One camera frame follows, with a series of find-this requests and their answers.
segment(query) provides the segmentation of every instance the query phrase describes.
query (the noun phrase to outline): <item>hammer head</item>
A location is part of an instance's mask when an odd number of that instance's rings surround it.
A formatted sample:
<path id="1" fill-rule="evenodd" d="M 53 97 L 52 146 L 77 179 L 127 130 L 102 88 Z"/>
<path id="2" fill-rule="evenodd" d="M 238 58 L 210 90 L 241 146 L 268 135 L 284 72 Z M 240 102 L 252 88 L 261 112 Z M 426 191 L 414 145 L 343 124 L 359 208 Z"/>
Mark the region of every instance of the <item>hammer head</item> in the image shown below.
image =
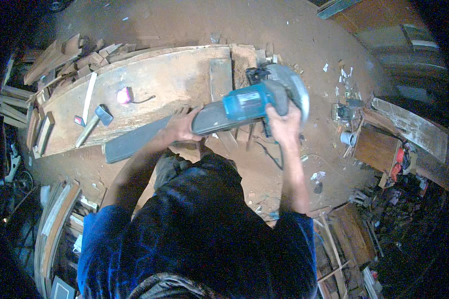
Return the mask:
<path id="1" fill-rule="evenodd" d="M 95 114 L 102 121 L 103 125 L 107 127 L 113 120 L 113 116 L 108 111 L 108 108 L 104 104 L 100 104 L 95 109 Z"/>

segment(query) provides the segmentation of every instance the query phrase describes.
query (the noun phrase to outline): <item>dirt floor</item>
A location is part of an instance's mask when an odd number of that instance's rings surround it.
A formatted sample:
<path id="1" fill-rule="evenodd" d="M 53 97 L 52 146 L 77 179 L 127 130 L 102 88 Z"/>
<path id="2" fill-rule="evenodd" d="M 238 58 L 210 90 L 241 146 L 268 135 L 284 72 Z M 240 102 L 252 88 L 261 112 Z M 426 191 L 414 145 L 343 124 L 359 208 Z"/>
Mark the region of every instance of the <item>dirt floor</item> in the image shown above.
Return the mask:
<path id="1" fill-rule="evenodd" d="M 352 157 L 341 158 L 345 145 L 339 140 L 337 125 L 330 120 L 331 104 L 336 103 L 338 61 L 353 67 L 352 77 L 359 83 L 362 99 L 372 91 L 384 95 L 390 88 L 380 65 L 363 46 L 339 24 L 320 20 L 316 9 L 306 1 L 93 1 L 76 0 L 63 12 L 47 15 L 37 24 L 31 46 L 46 47 L 53 39 L 66 40 L 81 33 L 105 44 L 129 42 L 138 47 L 163 45 L 207 45 L 210 33 L 220 32 L 222 44 L 254 45 L 280 54 L 287 65 L 298 65 L 310 93 L 311 107 L 303 129 L 302 154 L 312 154 L 303 162 L 305 173 L 312 176 L 325 171 L 321 180 L 323 192 L 314 194 L 315 183 L 309 179 L 312 210 L 337 206 L 345 202 L 354 187 L 376 184 L 374 172 L 360 170 Z M 327 72 L 323 67 L 328 63 Z M 228 153 L 221 141 L 209 137 L 208 145 L 216 153 L 235 160 L 242 176 L 246 203 L 269 220 L 269 212 L 279 206 L 282 172 L 253 143 L 245 151 L 248 128 L 238 135 L 239 148 Z M 279 158 L 279 148 L 266 139 L 261 127 L 255 129 L 254 140 L 268 147 Z M 197 151 L 179 150 L 182 156 L 197 161 Z M 32 161 L 29 167 L 42 185 L 53 184 L 70 176 L 81 183 L 84 195 L 100 202 L 99 196 L 108 188 L 125 161 L 106 164 L 100 147 L 82 148 Z M 142 195 L 138 208 L 153 194 L 153 178 Z"/>

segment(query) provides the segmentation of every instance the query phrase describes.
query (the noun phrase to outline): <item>man's left arm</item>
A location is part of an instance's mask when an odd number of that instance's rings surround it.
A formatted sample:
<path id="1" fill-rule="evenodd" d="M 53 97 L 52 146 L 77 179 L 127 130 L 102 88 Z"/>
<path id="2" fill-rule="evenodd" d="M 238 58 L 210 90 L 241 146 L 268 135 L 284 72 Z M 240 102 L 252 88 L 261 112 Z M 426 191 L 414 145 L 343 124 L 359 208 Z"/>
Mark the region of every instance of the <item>man's left arm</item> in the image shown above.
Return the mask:
<path id="1" fill-rule="evenodd" d="M 166 127 L 126 162 L 103 199 L 101 208 L 117 205 L 131 217 L 158 159 L 168 146 L 174 141 L 201 140 L 192 132 L 192 121 L 202 108 L 197 107 L 189 112 L 190 107 L 185 106 L 175 111 Z"/>

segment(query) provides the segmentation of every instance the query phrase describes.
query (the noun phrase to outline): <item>man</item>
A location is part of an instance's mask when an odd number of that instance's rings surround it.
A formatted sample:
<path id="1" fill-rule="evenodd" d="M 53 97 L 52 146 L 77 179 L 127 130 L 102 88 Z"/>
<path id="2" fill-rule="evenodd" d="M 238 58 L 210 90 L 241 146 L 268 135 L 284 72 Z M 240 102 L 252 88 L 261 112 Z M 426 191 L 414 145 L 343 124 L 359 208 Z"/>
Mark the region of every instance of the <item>man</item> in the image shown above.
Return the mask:
<path id="1" fill-rule="evenodd" d="M 176 111 L 115 178 L 100 211 L 84 220 L 78 286 L 84 298 L 313 298 L 313 222 L 299 157 L 299 109 L 266 107 L 281 145 L 281 218 L 274 229 L 244 201 L 233 161 L 200 143 L 195 164 L 174 155 L 199 112 Z M 156 166 L 155 194 L 131 221 Z"/>

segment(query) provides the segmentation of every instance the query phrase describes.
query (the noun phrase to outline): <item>hammer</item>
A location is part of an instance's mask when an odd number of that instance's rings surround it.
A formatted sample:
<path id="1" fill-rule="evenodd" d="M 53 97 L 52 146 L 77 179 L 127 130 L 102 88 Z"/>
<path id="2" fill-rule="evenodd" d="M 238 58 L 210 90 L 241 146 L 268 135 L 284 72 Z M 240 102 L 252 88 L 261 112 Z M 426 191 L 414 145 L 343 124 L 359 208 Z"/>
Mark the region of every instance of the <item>hammer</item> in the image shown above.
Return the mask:
<path id="1" fill-rule="evenodd" d="M 75 147 L 80 147 L 88 135 L 90 135 L 91 131 L 96 127 L 99 121 L 102 121 L 103 125 L 107 127 L 113 120 L 113 116 L 108 112 L 108 108 L 104 104 L 100 104 L 95 109 L 95 115 L 93 118 L 87 123 L 87 126 L 83 130 L 83 132 L 78 137 L 77 143 Z"/>

